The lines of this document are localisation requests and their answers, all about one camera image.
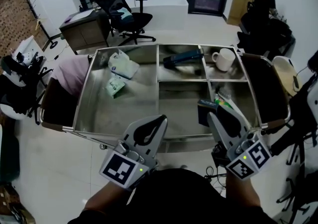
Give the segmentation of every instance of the white mug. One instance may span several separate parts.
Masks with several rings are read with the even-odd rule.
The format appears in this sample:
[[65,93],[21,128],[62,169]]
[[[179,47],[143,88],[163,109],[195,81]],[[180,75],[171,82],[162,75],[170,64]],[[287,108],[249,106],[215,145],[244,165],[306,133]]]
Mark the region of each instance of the white mug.
[[235,60],[235,54],[230,49],[227,49],[227,48],[222,48],[219,53],[215,52],[212,55],[212,61],[215,62],[218,69],[223,72],[227,72],[230,69],[234,60]]

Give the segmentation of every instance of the pink cloth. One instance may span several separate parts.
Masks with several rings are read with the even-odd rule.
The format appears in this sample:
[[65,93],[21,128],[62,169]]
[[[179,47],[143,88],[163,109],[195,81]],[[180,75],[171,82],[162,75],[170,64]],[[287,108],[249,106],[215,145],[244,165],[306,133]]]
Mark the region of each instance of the pink cloth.
[[61,61],[54,69],[52,78],[58,80],[69,94],[79,97],[88,68],[88,55],[77,55]]

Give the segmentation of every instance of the brick wall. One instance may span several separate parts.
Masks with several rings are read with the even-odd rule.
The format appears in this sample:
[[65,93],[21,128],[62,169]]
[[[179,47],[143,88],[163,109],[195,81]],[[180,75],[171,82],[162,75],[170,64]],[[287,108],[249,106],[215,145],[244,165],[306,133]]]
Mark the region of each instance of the brick wall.
[[[32,35],[41,48],[47,41],[41,28],[35,31],[37,21],[32,12],[25,9],[28,4],[24,2],[25,0],[0,0],[0,59],[9,55],[10,49],[15,51],[22,40]],[[0,124],[6,126],[8,122],[12,123],[12,119],[8,119],[0,111]]]

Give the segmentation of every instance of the cable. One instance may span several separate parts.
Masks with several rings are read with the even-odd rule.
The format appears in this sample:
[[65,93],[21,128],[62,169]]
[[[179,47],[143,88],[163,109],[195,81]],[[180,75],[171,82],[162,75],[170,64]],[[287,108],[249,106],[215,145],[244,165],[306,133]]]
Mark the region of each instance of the cable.
[[[211,174],[208,173],[209,168],[212,169],[212,173],[211,173]],[[214,174],[214,168],[213,168],[212,166],[208,166],[208,167],[206,168],[205,172],[206,172],[206,175],[204,176],[204,178],[207,179],[210,183],[211,183],[212,179],[216,177],[216,178],[217,178],[217,181],[216,181],[216,182],[218,182],[223,188],[226,188],[226,187],[219,181],[219,177],[226,177],[226,176],[227,176],[226,173],[224,173],[224,174],[219,174],[219,169],[217,168],[217,174],[216,174],[216,175],[213,175],[213,174]]]
[[62,54],[62,52],[65,50],[65,48],[63,48],[63,50],[56,57],[54,57],[53,60],[48,61],[47,58],[44,56],[44,58],[46,59],[46,62],[50,63],[50,62],[55,61]]
[[[297,76],[299,75],[299,73],[302,72],[302,71],[304,71],[306,68],[308,68],[308,65],[307,65],[306,67],[304,67],[301,71],[299,71],[299,72],[297,73],[296,78],[297,78]],[[296,91],[296,90],[295,90],[294,85],[295,85],[295,80],[293,81],[293,90],[294,90],[294,92],[299,92],[299,91]]]
[[217,179],[218,179],[218,182],[219,182],[219,184],[220,184],[223,188],[226,189],[226,186],[224,186],[224,185],[223,185],[222,183],[220,183],[220,181],[219,181],[218,171],[219,171],[219,169],[217,168]]

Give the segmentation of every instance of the office chair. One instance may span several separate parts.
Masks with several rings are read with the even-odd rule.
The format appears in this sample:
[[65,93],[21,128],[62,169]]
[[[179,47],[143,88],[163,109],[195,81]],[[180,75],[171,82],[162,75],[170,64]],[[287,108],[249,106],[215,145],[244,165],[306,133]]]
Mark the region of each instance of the office chair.
[[283,212],[287,211],[291,203],[294,202],[292,206],[292,215],[288,222],[289,224],[294,223],[297,213],[305,215],[311,207],[315,207],[314,205],[311,205],[311,203],[318,202],[318,191],[316,189],[318,171],[310,173],[306,177],[301,177],[303,175],[304,174],[300,174],[299,177],[297,177],[296,184],[293,183],[292,179],[287,178],[286,181],[291,185],[291,193],[287,197],[277,200],[277,203],[283,203],[289,200],[287,206],[282,210]]
[[145,32],[143,28],[150,22],[153,16],[143,13],[143,2],[145,0],[137,1],[140,2],[140,13],[132,13],[132,20],[125,21],[121,18],[124,13],[117,11],[123,7],[131,13],[131,9],[125,0],[95,0],[95,2],[108,14],[111,19],[112,28],[117,29],[119,32],[131,32],[122,34],[123,38],[126,36],[129,36],[129,38],[122,42],[119,46],[125,45],[131,40],[134,40],[137,45],[137,39],[152,39],[152,41],[156,41],[154,37],[140,35],[140,33]]
[[37,55],[38,52],[35,53],[34,57],[32,58],[31,65],[28,67],[14,60],[12,56],[3,57],[1,59],[1,66],[8,75],[11,75],[12,71],[20,75],[19,81],[23,81],[26,85],[32,83],[34,80],[39,80],[43,86],[46,87],[47,85],[44,83],[42,78],[53,70],[47,70],[47,67],[44,67],[40,71],[43,56],[36,59]]
[[19,81],[23,81],[26,86],[17,86],[8,77],[1,75],[0,85],[2,89],[0,93],[0,104],[10,106],[17,114],[27,114],[28,117],[32,117],[32,113],[34,112],[35,123],[39,125],[37,108],[40,107],[39,102],[45,91],[37,97],[37,85],[41,82],[44,87],[47,86],[43,81],[43,77],[51,72],[52,69],[44,72],[44,70],[47,69],[44,67],[39,73],[43,57],[39,59],[36,59],[36,57],[37,53],[34,55],[29,67],[18,63],[11,56],[2,58],[1,66],[4,71],[8,75],[11,75],[12,72],[16,72],[21,76]]

